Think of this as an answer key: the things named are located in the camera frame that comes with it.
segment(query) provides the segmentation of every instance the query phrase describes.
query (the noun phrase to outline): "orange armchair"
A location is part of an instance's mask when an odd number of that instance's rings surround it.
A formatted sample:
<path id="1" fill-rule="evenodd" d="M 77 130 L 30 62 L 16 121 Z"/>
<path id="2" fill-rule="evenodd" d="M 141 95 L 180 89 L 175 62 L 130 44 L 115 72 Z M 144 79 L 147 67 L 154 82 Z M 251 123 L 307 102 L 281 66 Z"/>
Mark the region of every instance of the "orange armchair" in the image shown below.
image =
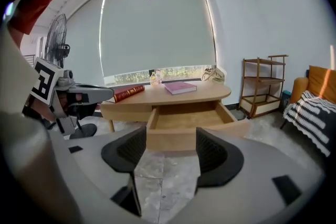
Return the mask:
<path id="1" fill-rule="evenodd" d="M 294 81 L 292 95 L 289 100 L 290 104 L 296 103 L 297 101 L 300 100 L 303 92 L 308 89 L 308 82 L 309 82 L 308 78 L 297 78 Z"/>

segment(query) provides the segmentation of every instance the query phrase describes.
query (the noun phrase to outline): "electric fan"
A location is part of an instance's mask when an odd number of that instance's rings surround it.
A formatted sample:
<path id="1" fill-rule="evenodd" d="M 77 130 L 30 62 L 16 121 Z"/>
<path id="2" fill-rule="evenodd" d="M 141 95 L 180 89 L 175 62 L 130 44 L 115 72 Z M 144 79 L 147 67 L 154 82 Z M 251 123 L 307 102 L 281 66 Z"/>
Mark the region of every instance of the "electric fan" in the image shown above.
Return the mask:
<path id="1" fill-rule="evenodd" d="M 46 60 L 60 68 L 64 67 L 64 58 L 66 58 L 70 52 L 70 46 L 65 44 L 66 36 L 67 18 L 65 14 L 61 14 L 51 24 L 44 53 Z"/>
<path id="2" fill-rule="evenodd" d="M 65 14 L 59 15 L 51 24 L 47 36 L 47 43 L 44 57 L 49 62 L 64 68 L 64 59 L 68 57 L 70 46 L 65 44 L 67 36 L 67 18 Z M 97 131 L 97 126 L 93 123 L 81 126 L 77 121 L 78 128 L 70 135 L 70 139 L 93 136 Z"/>

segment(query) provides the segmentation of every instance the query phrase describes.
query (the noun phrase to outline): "marble tile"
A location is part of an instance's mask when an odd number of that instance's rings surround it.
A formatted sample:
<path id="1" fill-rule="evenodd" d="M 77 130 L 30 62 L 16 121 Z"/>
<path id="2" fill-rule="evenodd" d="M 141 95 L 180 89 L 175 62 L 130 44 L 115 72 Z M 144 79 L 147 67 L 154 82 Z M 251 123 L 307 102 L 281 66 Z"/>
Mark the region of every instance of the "marble tile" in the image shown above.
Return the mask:
<path id="1" fill-rule="evenodd" d="M 131 127 L 143 127 L 143 126 L 146 126 L 147 123 L 146 122 L 113 121 L 113 125 L 114 125 L 114 130 L 117 132 L 117 131 L 128 129 Z"/>
<path id="2" fill-rule="evenodd" d="M 162 195 L 159 223 L 167 223 L 194 197 L 197 178 L 201 174 L 198 156 L 172 157 L 164 159 Z"/>
<path id="3" fill-rule="evenodd" d="M 109 122 L 105 119 L 98 122 L 97 128 L 98 128 L 97 133 L 95 135 L 102 135 L 102 134 L 111 133 L 110 132 L 110 127 L 109 127 Z"/>
<path id="4" fill-rule="evenodd" d="M 162 181 L 160 224 L 173 219 L 192 200 L 196 183 L 197 178 L 185 181 L 168 178 Z"/>
<path id="5" fill-rule="evenodd" d="M 242 110 L 233 109 L 230 112 L 239 121 L 246 118 L 246 114 Z"/>
<path id="6" fill-rule="evenodd" d="M 141 205 L 142 218 L 151 222 L 159 222 L 162 179 L 135 177 Z"/>
<path id="7" fill-rule="evenodd" d="M 163 160 L 163 153 L 145 150 L 137 167 L 135 168 L 135 175 L 141 177 L 162 179 Z"/>
<path id="8" fill-rule="evenodd" d="M 316 182 L 323 172 L 321 153 L 314 144 L 290 123 L 281 130 L 282 114 L 270 113 L 250 120 L 251 130 L 246 138 L 276 147 L 302 167 L 311 172 L 312 181 Z"/>
<path id="9" fill-rule="evenodd" d="M 168 153 L 164 159 L 163 179 L 175 178 L 188 180 L 197 178 L 200 172 L 200 162 L 196 151 L 193 154 L 187 152 L 186 156 L 181 156 L 183 153 Z"/>

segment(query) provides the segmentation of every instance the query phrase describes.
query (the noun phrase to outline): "red book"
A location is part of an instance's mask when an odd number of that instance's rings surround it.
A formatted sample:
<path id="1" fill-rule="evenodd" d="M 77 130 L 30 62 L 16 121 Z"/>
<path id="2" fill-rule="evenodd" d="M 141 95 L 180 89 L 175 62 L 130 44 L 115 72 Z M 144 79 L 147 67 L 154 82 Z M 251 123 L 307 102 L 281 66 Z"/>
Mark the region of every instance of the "red book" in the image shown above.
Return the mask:
<path id="1" fill-rule="evenodd" d="M 140 85 L 140 86 L 129 86 L 129 87 L 125 87 L 125 88 L 120 88 L 120 89 L 116 89 L 114 90 L 114 96 L 108 100 L 109 102 L 112 103 L 118 103 L 121 100 L 124 100 L 132 95 L 135 95 L 139 92 L 142 92 L 145 90 L 145 86 L 144 85 Z"/>
<path id="2" fill-rule="evenodd" d="M 172 95 L 186 92 L 194 92 L 197 90 L 197 86 L 186 82 L 171 82 L 164 84 L 164 86 Z"/>

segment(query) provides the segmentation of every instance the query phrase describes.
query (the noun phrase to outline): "desk leg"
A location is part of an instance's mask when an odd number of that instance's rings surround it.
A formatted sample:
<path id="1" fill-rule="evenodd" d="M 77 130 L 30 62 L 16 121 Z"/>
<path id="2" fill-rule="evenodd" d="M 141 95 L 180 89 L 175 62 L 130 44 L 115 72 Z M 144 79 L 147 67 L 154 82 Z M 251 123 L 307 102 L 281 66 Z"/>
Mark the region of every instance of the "desk leg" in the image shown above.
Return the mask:
<path id="1" fill-rule="evenodd" d="M 113 121 L 112 120 L 109 120 L 109 127 L 110 127 L 111 133 L 114 133 L 114 126 L 113 126 Z"/>

